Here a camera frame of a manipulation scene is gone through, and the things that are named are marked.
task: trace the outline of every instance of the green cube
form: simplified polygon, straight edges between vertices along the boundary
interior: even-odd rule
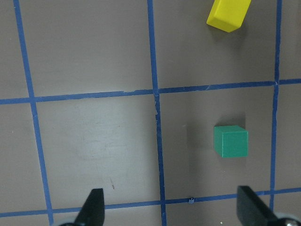
[[[214,149],[222,158],[248,156],[248,131],[239,126],[215,126]]]

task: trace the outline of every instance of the gray surface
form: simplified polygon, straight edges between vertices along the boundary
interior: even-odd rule
[[[38,103],[54,208],[96,187],[105,204],[160,199],[153,106],[151,95]]]
[[[301,2],[283,1],[280,72],[282,79],[301,77]]]
[[[274,78],[276,1],[253,0],[232,33],[206,24],[212,0],[154,0],[160,87]]]
[[[55,221],[76,216],[77,213],[55,214]],[[159,226],[161,225],[160,206],[142,206],[105,210],[103,226]]]
[[[279,93],[276,189],[301,187],[301,85],[281,86]]]
[[[28,97],[13,1],[0,1],[0,99]]]
[[[260,198],[269,203],[268,196]],[[167,205],[166,212],[170,226],[241,226],[236,216],[236,199],[171,204]]]
[[[48,226],[47,215],[0,218],[1,226]]]
[[[0,212],[44,210],[30,105],[0,105],[0,127]]]
[[[277,194],[275,195],[275,212],[293,214],[301,219],[300,213],[301,193]]]
[[[20,3],[37,96],[151,89],[146,1]]]
[[[238,185],[269,190],[273,88],[246,88],[161,96],[167,199],[233,194]],[[249,131],[249,156],[222,159],[213,128],[237,124]]]

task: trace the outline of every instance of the yellow rectangular block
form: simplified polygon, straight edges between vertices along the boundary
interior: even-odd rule
[[[207,24],[225,32],[241,27],[251,0],[215,0]]]

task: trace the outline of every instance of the blue tape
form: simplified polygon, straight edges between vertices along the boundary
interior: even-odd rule
[[[160,204],[161,204],[161,201],[132,202],[132,203],[106,205],[105,209],[111,210],[111,209],[121,209],[121,208],[141,207],[141,206],[156,206],[156,205],[160,205]]]
[[[151,89],[141,89],[132,92],[114,91],[114,92],[100,92],[100,93],[82,93],[82,94],[69,94],[59,96],[35,97],[36,102],[47,101],[61,101],[61,100],[79,100],[84,98],[104,98],[104,97],[124,97],[124,96],[137,96],[153,94]]]
[[[287,194],[287,193],[296,193],[301,192],[301,187],[297,188],[288,188],[281,189],[275,191],[258,191],[255,192],[258,196],[261,195],[274,195],[274,194]],[[207,202],[207,201],[218,201],[218,200],[226,200],[226,199],[235,199],[237,197],[236,194],[225,194],[225,195],[216,195],[216,196],[208,196],[208,197],[199,197],[194,198],[195,202]],[[189,202],[189,199],[170,199],[166,200],[166,204],[177,204],[177,203],[186,203]],[[106,205],[106,210],[112,209],[121,209],[121,208],[130,208],[130,207],[142,207],[142,206],[155,206],[161,205],[161,201],[149,201],[149,202],[132,202],[132,203],[122,203],[122,204],[112,204]],[[53,209],[53,213],[70,213],[70,212],[79,212],[81,207],[76,208],[64,208],[64,209]],[[0,213],[0,218],[4,217],[16,217],[16,216],[28,216],[28,215],[38,215],[38,214],[47,214],[47,210],[33,210],[33,211],[21,211],[21,212],[7,212]]]
[[[156,62],[156,44],[155,44],[155,26],[154,26],[154,12],[152,0],[147,0],[148,20],[149,20],[149,37],[150,37],[150,64],[151,76],[154,95],[158,93],[158,76],[157,76],[157,62]]]
[[[147,0],[148,21],[149,21],[149,38],[150,38],[150,64],[153,94],[155,96],[156,107],[156,123],[157,123],[157,146],[158,146],[158,167],[159,167],[159,183],[160,183],[160,202],[161,202],[161,221],[162,226],[167,225],[166,221],[166,200],[164,185],[164,167],[163,167],[163,149],[162,149],[162,132],[161,132],[161,112],[160,112],[160,96],[158,90],[158,75],[156,63],[156,45],[155,45],[155,27],[153,1]]]
[[[248,87],[262,87],[262,86],[273,86],[274,83],[275,83],[274,81],[255,81],[255,82],[214,84],[214,85],[204,85],[204,86],[162,88],[162,89],[159,89],[159,93],[162,94],[162,93],[207,91],[207,90],[216,90],[216,89],[235,89],[235,88],[248,88]]]
[[[25,98],[13,98],[13,99],[0,99],[0,105],[13,105],[13,104],[24,104],[30,103],[31,99]]]
[[[76,208],[65,208],[65,209],[54,209],[53,213],[73,213],[73,212],[80,212],[81,207]]]
[[[32,211],[0,213],[0,218],[30,216],[30,215],[40,215],[40,214],[47,214],[47,210],[32,210]]]
[[[290,84],[300,84],[301,79],[281,79],[279,81],[280,85],[290,85]]]
[[[259,196],[271,194],[270,191],[258,191],[255,193]],[[237,194],[215,195],[215,196],[194,198],[194,202],[207,202],[207,201],[217,201],[217,200],[224,200],[224,199],[235,199],[236,197],[237,197]],[[186,203],[186,202],[189,202],[189,199],[166,200],[166,204],[177,204],[177,203]]]
[[[295,192],[301,192],[301,187],[276,190],[274,191],[274,194],[286,194]]]
[[[42,174],[42,182],[43,182],[43,188],[44,188],[44,194],[45,194],[45,202],[46,202],[48,220],[49,220],[49,224],[51,225],[51,224],[53,224],[53,213],[52,213],[52,206],[51,206],[48,180],[47,180],[47,174],[46,174],[46,166],[45,166],[45,160],[44,160],[44,154],[43,154],[43,148],[42,148],[42,141],[41,141],[41,136],[40,136],[40,126],[39,126],[39,120],[38,120],[37,106],[36,106],[36,103],[34,102],[32,78],[31,78],[31,72],[30,72],[29,61],[28,61],[28,56],[27,56],[27,49],[26,49],[26,42],[25,42],[19,0],[14,0],[14,7],[15,7],[16,22],[17,22],[19,41],[20,41],[20,47],[21,47],[21,52],[22,52],[22,59],[23,59],[28,95],[29,95],[29,98],[32,100],[31,101],[31,109],[32,109],[33,125],[34,125],[35,137],[36,137],[36,142],[37,142],[37,148],[38,148],[38,155],[39,155],[40,169],[41,169],[41,174]]]
[[[275,190],[276,175],[276,145],[277,145],[277,108],[279,95],[279,63],[280,63],[280,42],[281,42],[281,14],[282,0],[277,0],[277,20],[276,20],[276,52],[275,52],[275,86],[273,96],[273,115],[272,115],[272,144],[271,144],[271,169],[270,169],[270,190]],[[270,196],[269,208],[274,209],[274,194]]]

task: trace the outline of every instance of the blue tape line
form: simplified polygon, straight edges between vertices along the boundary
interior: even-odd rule
[[[105,209],[112,210],[112,209],[130,208],[130,207],[156,206],[156,205],[160,205],[160,204],[161,204],[161,201],[132,202],[132,203],[106,205]]]
[[[235,89],[235,88],[248,88],[248,87],[262,87],[262,86],[273,86],[274,83],[275,83],[274,81],[255,81],[255,82],[214,84],[214,85],[204,85],[204,86],[162,88],[162,89],[159,89],[159,93],[162,94],[162,93],[206,91],[206,90],[216,90],[216,89]]]
[[[53,212],[52,212],[52,205],[51,205],[50,192],[49,192],[49,187],[48,187],[45,159],[44,159],[42,140],[41,140],[41,134],[40,134],[38,111],[37,111],[37,106],[36,106],[35,102],[31,103],[31,108],[32,108],[32,117],[33,117],[33,127],[34,127],[36,142],[37,142],[40,169],[41,169],[42,182],[43,182],[43,188],[44,188],[44,194],[45,194],[45,202],[46,202],[46,208],[48,211],[48,220],[49,220],[50,225],[52,225],[53,224]]]
[[[13,104],[24,104],[30,103],[31,99],[26,98],[13,98],[13,99],[0,99],[0,105],[13,105]]]
[[[80,212],[81,207],[76,208],[65,208],[65,209],[54,209],[53,213],[73,213],[73,212]]]
[[[19,40],[20,40],[20,47],[21,47],[28,95],[29,95],[29,97],[34,97],[32,78],[31,78],[27,49],[26,49],[26,44],[25,44],[25,36],[24,36],[24,29],[23,29],[23,23],[22,23],[22,17],[21,17],[20,4],[19,4],[19,0],[13,0],[13,1],[14,1],[14,7],[15,7],[16,22],[17,22],[17,28],[18,28],[18,34],[19,34]]]
[[[275,86],[273,96],[273,115],[272,115],[272,144],[271,144],[271,175],[270,190],[275,190],[275,173],[276,173],[276,144],[277,144],[277,108],[279,95],[279,63],[280,63],[280,43],[281,43],[281,14],[282,0],[277,0],[277,19],[276,19],[276,52],[275,52]],[[270,196],[269,208],[274,209],[274,194]]]
[[[41,136],[40,136],[38,112],[37,112],[36,103],[34,102],[32,78],[31,78],[31,72],[30,72],[29,61],[28,61],[28,56],[27,56],[27,49],[26,49],[26,42],[25,42],[19,0],[14,0],[14,7],[15,7],[16,22],[17,22],[19,41],[20,41],[20,47],[21,47],[21,52],[22,52],[22,59],[23,59],[28,95],[29,95],[29,98],[32,99],[32,101],[31,101],[32,118],[33,118],[33,125],[34,125],[35,137],[36,137],[36,142],[37,142],[37,148],[38,148],[38,155],[39,155],[39,162],[40,162],[42,182],[43,182],[43,188],[44,188],[44,194],[45,194],[48,220],[49,220],[49,224],[53,224],[53,213],[52,213],[52,206],[51,206],[48,180],[47,180],[47,174],[46,174],[46,166],[45,166],[45,160],[44,160],[44,154],[43,154],[43,148],[42,148],[42,141],[41,141]]]
[[[290,84],[300,84],[301,79],[281,79],[279,81],[280,85],[290,85]]]
[[[255,193],[258,196],[261,196],[261,195],[274,195],[274,194],[289,194],[289,193],[296,193],[296,192],[301,192],[301,187],[275,190],[273,192],[270,190],[258,191]],[[225,195],[215,195],[215,196],[208,196],[208,197],[199,197],[199,198],[195,198],[194,200],[195,200],[195,202],[207,202],[207,201],[235,199],[236,197],[237,197],[236,194],[225,194]],[[189,200],[188,198],[186,198],[186,199],[170,199],[170,200],[166,200],[166,204],[186,203],[186,202],[188,202],[188,200]],[[161,204],[161,201],[132,202],[132,203],[106,205],[105,209],[112,210],[112,209],[130,208],[130,207],[155,206],[155,205],[160,205],[160,204]],[[79,212],[80,210],[81,210],[81,207],[53,209],[53,213]],[[7,213],[0,213],[0,218],[38,215],[38,214],[47,214],[47,213],[48,213],[47,210],[7,212]]]
[[[154,26],[154,12],[152,0],[147,0],[148,20],[149,20],[149,37],[150,37],[150,64],[151,76],[154,95],[158,95],[158,76],[157,76],[157,62],[156,62],[156,44],[155,44],[155,26]]]
[[[258,191],[255,193],[259,196],[271,194],[270,191]],[[194,198],[194,202],[207,202],[207,201],[217,201],[217,200],[224,200],[224,199],[235,199],[236,197],[237,197],[237,194],[215,195],[215,196]],[[189,199],[170,199],[170,200],[166,200],[166,204],[186,203],[188,201],[189,201]]]
[[[40,215],[40,214],[47,214],[47,210],[32,210],[32,211],[0,213],[0,218],[30,216],[30,215]]]
[[[160,202],[161,202],[161,221],[162,226],[167,225],[166,221],[166,200],[164,185],[164,167],[163,167],[163,149],[162,149],[162,131],[161,131],[161,112],[160,112],[160,96],[158,90],[158,75],[156,63],[156,45],[155,45],[155,27],[153,1],[147,0],[148,21],[149,21],[149,38],[150,38],[150,64],[153,94],[155,96],[156,107],[156,123],[157,123],[157,146],[158,146],[158,167],[159,167],[159,183],[160,183]]]
[[[135,90],[132,92],[114,91],[114,92],[100,92],[100,93],[82,93],[82,94],[69,94],[59,96],[35,97],[36,102],[47,101],[61,101],[61,100],[79,100],[84,98],[104,98],[104,97],[125,97],[153,94],[151,89]]]
[[[274,194],[286,194],[295,192],[301,192],[301,187],[276,190],[274,191]]]

